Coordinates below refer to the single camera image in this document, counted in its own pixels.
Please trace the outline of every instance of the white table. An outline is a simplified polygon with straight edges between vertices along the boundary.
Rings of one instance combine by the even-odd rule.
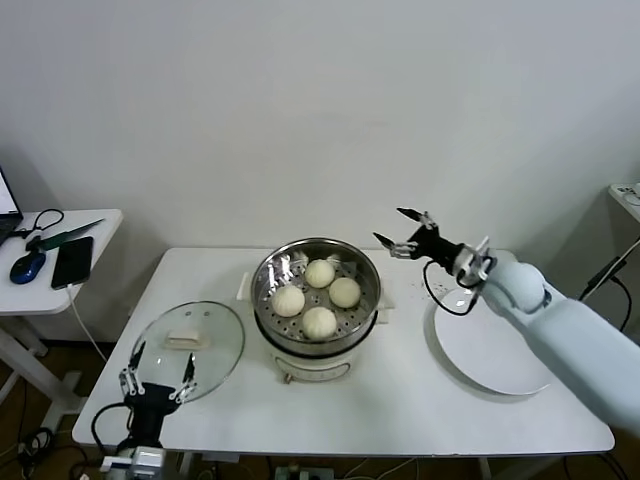
[[[635,203],[640,203],[640,200],[635,198],[635,195],[631,192],[633,184],[616,183],[609,186],[609,195],[611,195],[622,207],[631,214],[638,222],[640,222],[640,205],[632,205],[626,199],[630,198]]]
[[[104,222],[84,234],[84,236],[94,237],[93,265],[95,265],[120,226],[122,212],[120,210],[76,210],[64,213],[61,223],[37,234],[47,238],[104,218]],[[41,225],[46,225],[49,219],[57,218],[53,213],[45,215],[40,221]],[[24,220],[18,228],[30,229],[36,216],[37,213],[24,214]],[[59,313],[69,307],[71,301],[66,290],[51,288],[58,249],[47,252],[46,263],[32,282],[16,285],[9,280],[9,271],[14,262],[26,254],[25,240],[21,238],[9,238],[0,246],[0,317],[11,317],[2,319],[0,359],[13,369],[12,375],[0,390],[0,401],[11,390],[17,379],[24,377],[51,399],[51,407],[42,425],[55,431],[63,415],[77,413],[82,407],[83,399],[73,393],[80,379],[80,372],[68,372],[63,381],[60,381],[34,358],[33,354],[44,355],[47,349],[22,317]],[[82,285],[72,287],[71,296],[75,298],[81,288]],[[16,338],[27,348],[16,341]]]
[[[352,372],[321,384],[283,384],[263,348],[247,303],[235,300],[244,272],[268,250],[169,250],[163,257],[73,429],[93,443],[90,423],[102,406],[122,401],[118,373],[138,335],[166,310],[218,300],[246,330],[242,358],[214,393],[165,420],[167,449],[288,455],[501,456],[609,450],[614,438],[558,380],[527,398],[480,392],[443,366],[425,340],[434,304],[421,285],[421,264],[367,254],[396,304],[389,324],[374,328]],[[452,287],[434,269],[434,284]],[[127,411],[98,423],[105,444],[126,437]]]

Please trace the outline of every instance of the white robotic arm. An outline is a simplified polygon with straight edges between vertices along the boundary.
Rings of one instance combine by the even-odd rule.
[[[500,262],[440,237],[429,215],[398,209],[422,226],[405,243],[374,234],[397,258],[430,257],[481,295],[531,351],[603,422],[640,436],[640,348],[589,307],[568,299],[534,266]]]

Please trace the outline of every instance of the smartphone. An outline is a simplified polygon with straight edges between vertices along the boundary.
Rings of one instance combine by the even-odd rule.
[[[51,288],[59,290],[67,285],[86,282],[91,273],[92,255],[93,237],[82,237],[60,245]]]

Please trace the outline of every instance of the knife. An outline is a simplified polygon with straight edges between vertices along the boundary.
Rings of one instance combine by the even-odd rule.
[[[104,220],[104,218],[101,218],[100,220],[96,220],[95,222],[87,223],[86,225],[83,225],[81,227],[75,228],[73,230],[67,230],[66,232],[61,232],[57,235],[54,235],[53,237],[45,239],[40,238],[40,236],[38,235],[27,243],[26,249],[40,251],[53,250],[55,248],[58,248],[67,240],[71,240],[73,238],[81,236],[83,233],[91,230],[99,223],[104,222]]]

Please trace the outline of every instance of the steamed bun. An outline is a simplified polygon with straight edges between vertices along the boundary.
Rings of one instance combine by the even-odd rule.
[[[338,321],[328,308],[313,307],[302,317],[302,331],[309,340],[324,340],[336,333]]]
[[[333,282],[336,270],[326,260],[314,260],[304,272],[304,278],[313,288],[324,288]]]
[[[354,307],[360,301],[360,285],[351,278],[339,278],[329,287],[329,298],[340,308]]]
[[[271,305],[281,317],[294,317],[304,308],[304,293],[294,285],[287,285],[276,290]]]

